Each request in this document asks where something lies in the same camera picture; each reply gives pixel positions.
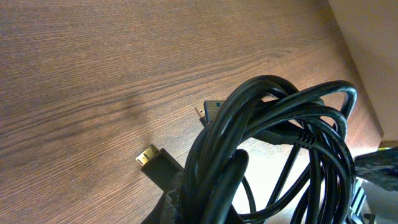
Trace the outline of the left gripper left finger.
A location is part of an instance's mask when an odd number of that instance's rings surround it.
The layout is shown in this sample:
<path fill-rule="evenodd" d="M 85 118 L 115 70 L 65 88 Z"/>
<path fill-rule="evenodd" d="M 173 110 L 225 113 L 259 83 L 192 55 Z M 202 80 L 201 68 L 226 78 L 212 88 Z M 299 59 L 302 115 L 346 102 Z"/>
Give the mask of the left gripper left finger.
<path fill-rule="evenodd" d="M 142 221 L 144 224 L 183 224 L 186 220 L 182 208 L 182 188 L 184 170 L 174 174 L 146 174 L 163 193 L 150 214 Z"/>

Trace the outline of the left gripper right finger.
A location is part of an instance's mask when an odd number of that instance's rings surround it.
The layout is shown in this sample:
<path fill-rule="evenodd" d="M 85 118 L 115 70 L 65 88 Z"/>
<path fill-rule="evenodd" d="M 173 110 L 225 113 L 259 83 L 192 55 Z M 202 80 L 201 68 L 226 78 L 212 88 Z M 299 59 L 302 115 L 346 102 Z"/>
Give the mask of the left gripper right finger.
<path fill-rule="evenodd" d="M 228 224 L 245 224 L 233 205 L 230 206 L 228 211 Z"/>

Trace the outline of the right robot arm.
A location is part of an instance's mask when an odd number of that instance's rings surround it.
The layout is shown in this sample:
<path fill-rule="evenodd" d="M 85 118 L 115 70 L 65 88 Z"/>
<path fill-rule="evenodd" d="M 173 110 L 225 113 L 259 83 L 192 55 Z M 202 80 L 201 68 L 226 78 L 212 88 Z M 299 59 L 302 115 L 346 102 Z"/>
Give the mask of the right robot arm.
<path fill-rule="evenodd" d="M 363 154 L 354 159 L 356 176 L 387 191 L 397 191 L 397 148 Z"/>

